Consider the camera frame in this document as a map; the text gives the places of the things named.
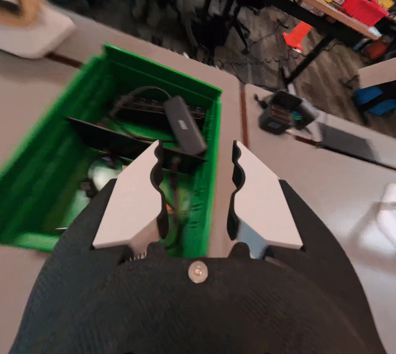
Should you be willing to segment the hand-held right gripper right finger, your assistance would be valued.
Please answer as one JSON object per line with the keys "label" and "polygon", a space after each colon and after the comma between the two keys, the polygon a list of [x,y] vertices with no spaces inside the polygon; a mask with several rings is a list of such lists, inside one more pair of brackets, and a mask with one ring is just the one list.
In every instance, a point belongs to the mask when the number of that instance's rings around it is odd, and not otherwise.
{"label": "hand-held right gripper right finger", "polygon": [[237,140],[232,146],[232,162],[235,190],[227,217],[229,238],[245,243],[252,259],[263,259],[270,246],[302,249],[278,176]]}

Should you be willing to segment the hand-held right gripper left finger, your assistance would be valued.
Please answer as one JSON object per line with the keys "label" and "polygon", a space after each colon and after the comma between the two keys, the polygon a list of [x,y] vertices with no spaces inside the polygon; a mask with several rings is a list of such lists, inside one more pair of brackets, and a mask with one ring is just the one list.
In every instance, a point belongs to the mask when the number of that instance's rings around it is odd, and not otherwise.
{"label": "hand-held right gripper left finger", "polygon": [[142,255],[150,243],[166,238],[169,217],[160,188],[163,153],[163,143],[157,140],[118,175],[94,249],[128,246],[134,255]]}

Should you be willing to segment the dark grey usb hub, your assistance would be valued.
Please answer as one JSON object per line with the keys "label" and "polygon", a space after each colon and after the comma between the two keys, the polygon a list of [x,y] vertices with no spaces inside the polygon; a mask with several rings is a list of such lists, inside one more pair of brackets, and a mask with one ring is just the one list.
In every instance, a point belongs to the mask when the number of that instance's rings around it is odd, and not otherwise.
{"label": "dark grey usb hub", "polygon": [[121,96],[113,103],[108,115],[113,122],[120,122],[116,117],[122,106],[133,98],[142,97],[163,101],[169,129],[175,137],[175,142],[181,150],[191,156],[201,156],[207,150],[207,144],[191,108],[180,95],[171,96],[167,91],[157,86],[140,86],[128,94]]}

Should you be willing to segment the green plastic bin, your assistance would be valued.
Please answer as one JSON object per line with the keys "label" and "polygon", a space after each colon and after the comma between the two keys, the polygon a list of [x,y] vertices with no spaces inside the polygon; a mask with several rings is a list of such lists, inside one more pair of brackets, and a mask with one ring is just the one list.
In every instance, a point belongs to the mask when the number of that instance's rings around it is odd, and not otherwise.
{"label": "green plastic bin", "polygon": [[[83,65],[1,168],[2,244],[52,251],[61,237],[55,229],[68,227],[72,218],[83,210],[86,200],[82,187],[88,182],[88,174],[104,167],[99,157],[117,157],[85,146],[67,117],[132,139],[138,136],[161,139],[165,143],[163,147],[183,152],[169,128],[109,119],[115,101],[144,85],[157,86],[171,96],[180,95],[189,107],[200,109],[203,116],[198,125],[207,150],[200,157],[207,162],[191,175],[177,168],[180,227],[171,227],[166,240],[171,256],[195,258],[206,254],[215,195],[222,90],[110,44],[104,44],[102,54],[93,55]],[[172,206],[171,169],[162,168],[162,171],[164,179],[160,188]]]}

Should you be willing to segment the black bin divider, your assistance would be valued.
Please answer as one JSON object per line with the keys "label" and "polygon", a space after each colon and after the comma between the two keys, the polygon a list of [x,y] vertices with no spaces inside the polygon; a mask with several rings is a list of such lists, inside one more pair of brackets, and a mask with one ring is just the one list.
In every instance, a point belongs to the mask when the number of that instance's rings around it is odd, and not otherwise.
{"label": "black bin divider", "polygon": [[[67,121],[75,130],[85,146],[102,152],[109,152],[116,156],[134,160],[153,143],[132,139],[126,134],[121,134],[111,129],[102,128],[79,119],[67,117]],[[179,161],[178,171],[194,174],[195,170],[207,162],[200,156],[191,156],[181,151],[163,147],[162,168],[171,169],[174,159]]]}

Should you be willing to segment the black multiport adapter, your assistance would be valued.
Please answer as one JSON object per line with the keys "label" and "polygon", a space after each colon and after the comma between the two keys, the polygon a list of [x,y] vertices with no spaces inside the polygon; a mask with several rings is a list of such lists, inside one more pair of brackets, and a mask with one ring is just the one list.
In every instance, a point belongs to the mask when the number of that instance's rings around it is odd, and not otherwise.
{"label": "black multiport adapter", "polygon": [[119,120],[136,124],[157,128],[170,127],[164,111],[163,101],[136,97],[122,106],[115,115]]}

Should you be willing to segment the black desk device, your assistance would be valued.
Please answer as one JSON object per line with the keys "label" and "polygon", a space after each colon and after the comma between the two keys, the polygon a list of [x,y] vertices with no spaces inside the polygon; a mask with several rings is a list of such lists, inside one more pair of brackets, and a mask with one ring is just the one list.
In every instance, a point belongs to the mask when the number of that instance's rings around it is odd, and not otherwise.
{"label": "black desk device", "polygon": [[299,98],[285,90],[278,90],[271,95],[254,100],[263,112],[259,117],[259,127],[263,131],[281,135],[290,129],[302,131],[319,117],[319,110],[307,100]]}

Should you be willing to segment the orange traffic cone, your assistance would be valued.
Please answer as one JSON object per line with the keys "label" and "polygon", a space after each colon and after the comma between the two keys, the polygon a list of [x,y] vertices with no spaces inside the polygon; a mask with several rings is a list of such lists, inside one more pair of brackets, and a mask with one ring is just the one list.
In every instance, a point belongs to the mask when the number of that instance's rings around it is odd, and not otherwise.
{"label": "orange traffic cone", "polygon": [[285,43],[296,50],[302,51],[303,47],[301,45],[302,40],[305,38],[305,36],[310,32],[312,29],[312,26],[301,21],[298,23],[293,30],[290,33],[284,32],[282,34]]}

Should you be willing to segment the white panel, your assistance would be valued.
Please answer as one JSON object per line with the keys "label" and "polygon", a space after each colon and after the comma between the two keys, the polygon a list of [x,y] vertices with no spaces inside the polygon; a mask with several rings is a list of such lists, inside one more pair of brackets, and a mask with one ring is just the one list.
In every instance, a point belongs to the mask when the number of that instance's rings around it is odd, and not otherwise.
{"label": "white panel", "polygon": [[396,80],[396,58],[359,69],[359,88],[367,88]]}

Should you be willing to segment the red plastic bin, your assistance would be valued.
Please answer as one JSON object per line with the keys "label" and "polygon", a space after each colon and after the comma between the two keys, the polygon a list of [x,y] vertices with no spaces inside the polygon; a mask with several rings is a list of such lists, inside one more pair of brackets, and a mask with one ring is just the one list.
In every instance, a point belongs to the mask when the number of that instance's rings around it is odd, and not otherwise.
{"label": "red plastic bin", "polygon": [[388,11],[375,0],[345,0],[342,9],[345,14],[368,27],[389,16]]}

